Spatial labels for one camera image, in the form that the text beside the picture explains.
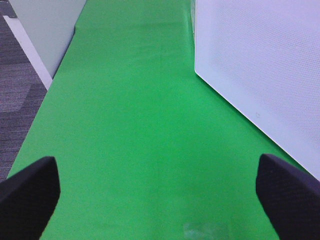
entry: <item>gray carpet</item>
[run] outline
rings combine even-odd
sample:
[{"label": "gray carpet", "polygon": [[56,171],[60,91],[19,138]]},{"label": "gray carpet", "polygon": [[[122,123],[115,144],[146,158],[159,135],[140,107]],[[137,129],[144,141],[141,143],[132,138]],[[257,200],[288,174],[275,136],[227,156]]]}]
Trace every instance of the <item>gray carpet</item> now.
[{"label": "gray carpet", "polygon": [[46,93],[0,15],[0,181],[7,178]]}]

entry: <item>white wall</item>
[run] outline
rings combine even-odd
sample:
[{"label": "white wall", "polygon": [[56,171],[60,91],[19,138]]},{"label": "white wall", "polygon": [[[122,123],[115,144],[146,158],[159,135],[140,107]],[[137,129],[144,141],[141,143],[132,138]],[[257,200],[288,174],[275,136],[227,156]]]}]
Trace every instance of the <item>white wall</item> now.
[{"label": "white wall", "polygon": [[53,77],[73,37],[86,0],[9,0]]}]

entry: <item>white perforated panel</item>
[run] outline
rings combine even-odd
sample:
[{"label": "white perforated panel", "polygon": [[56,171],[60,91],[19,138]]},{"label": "white perforated panel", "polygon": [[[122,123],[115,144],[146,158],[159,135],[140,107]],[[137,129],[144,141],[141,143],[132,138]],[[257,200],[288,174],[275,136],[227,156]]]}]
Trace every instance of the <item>white perforated panel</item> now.
[{"label": "white perforated panel", "polygon": [[319,179],[320,3],[303,2],[197,0],[195,70]]}]

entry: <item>green carpet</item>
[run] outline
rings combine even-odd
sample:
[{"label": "green carpet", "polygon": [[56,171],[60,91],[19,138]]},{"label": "green carpet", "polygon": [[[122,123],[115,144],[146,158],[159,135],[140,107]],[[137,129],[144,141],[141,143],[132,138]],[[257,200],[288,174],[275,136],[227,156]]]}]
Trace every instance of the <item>green carpet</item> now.
[{"label": "green carpet", "polygon": [[88,0],[10,174],[56,157],[44,240],[272,240],[262,153],[294,162],[196,76],[188,0]]}]

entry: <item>white partition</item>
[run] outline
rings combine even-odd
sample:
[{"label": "white partition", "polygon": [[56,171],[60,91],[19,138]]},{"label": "white partition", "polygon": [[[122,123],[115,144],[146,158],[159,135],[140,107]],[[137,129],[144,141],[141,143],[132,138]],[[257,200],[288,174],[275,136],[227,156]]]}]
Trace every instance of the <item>white partition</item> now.
[{"label": "white partition", "polygon": [[76,21],[86,0],[9,1],[53,77],[73,37]]},{"label": "white partition", "polygon": [[195,71],[320,180],[320,1],[197,0]]}]

